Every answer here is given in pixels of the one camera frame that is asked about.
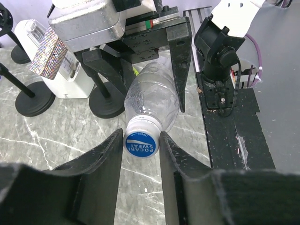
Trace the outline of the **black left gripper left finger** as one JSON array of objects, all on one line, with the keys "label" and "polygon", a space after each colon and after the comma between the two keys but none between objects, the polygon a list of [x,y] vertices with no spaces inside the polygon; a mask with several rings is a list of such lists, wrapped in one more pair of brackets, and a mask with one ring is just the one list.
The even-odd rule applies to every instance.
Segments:
[{"label": "black left gripper left finger", "polygon": [[95,172],[105,162],[113,167],[120,166],[122,160],[123,129],[115,130],[101,144],[81,156],[64,163],[52,171],[57,177],[75,177]]}]

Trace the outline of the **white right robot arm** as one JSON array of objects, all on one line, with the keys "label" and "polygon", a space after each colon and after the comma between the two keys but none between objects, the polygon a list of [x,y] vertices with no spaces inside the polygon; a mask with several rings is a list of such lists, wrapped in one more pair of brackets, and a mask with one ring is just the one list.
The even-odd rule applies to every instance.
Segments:
[{"label": "white right robot arm", "polygon": [[120,93],[126,94],[133,80],[130,66],[158,57],[163,49],[170,50],[175,88],[180,110],[185,111],[185,87],[192,48],[202,56],[204,76],[213,83],[225,82],[229,68],[237,62],[237,50],[263,5],[261,0],[222,0],[192,32],[189,17],[180,17],[177,7],[163,6],[158,11],[136,15],[126,21],[125,34],[108,45],[120,52],[116,57],[101,49],[83,53],[83,62],[102,74]]}]

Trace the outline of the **clear bottle blue ring cap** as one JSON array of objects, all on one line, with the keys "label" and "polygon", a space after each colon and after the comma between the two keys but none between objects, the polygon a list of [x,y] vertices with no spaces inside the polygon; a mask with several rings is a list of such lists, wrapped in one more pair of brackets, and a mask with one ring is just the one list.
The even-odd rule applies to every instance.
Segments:
[{"label": "clear bottle blue ring cap", "polygon": [[134,116],[147,114],[156,118],[162,130],[173,127],[180,110],[171,60],[159,57],[150,61],[129,87],[124,101],[127,122]]}]

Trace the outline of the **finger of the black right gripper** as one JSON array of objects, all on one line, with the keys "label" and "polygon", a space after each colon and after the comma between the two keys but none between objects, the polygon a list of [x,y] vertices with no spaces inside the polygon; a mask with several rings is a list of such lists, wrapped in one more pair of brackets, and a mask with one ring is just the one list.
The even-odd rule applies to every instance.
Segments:
[{"label": "finger of the black right gripper", "polygon": [[123,96],[126,96],[128,91],[125,77],[128,70],[126,60],[117,58],[102,49],[85,51],[82,57],[85,65],[105,77]]},{"label": "finger of the black right gripper", "polygon": [[175,88],[179,97],[180,110],[185,112],[185,88],[191,62],[192,31],[189,23],[166,29],[170,49]]}]

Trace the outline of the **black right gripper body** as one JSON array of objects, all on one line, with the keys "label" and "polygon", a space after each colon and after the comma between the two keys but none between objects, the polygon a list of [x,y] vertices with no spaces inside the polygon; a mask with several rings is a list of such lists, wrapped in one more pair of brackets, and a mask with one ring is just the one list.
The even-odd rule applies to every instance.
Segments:
[{"label": "black right gripper body", "polygon": [[149,13],[125,27],[121,38],[121,56],[131,63],[157,59],[159,53],[169,50],[166,29],[182,23],[190,23],[188,17],[180,17],[176,7],[160,14]]}]

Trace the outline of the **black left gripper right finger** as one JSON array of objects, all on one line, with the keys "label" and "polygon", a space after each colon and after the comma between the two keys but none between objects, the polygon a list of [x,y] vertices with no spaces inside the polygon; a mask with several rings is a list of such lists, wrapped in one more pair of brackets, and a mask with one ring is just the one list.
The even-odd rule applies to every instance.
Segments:
[{"label": "black left gripper right finger", "polygon": [[179,147],[166,132],[161,132],[159,144],[162,169],[169,167],[186,180],[200,180],[212,171],[211,168]]}]

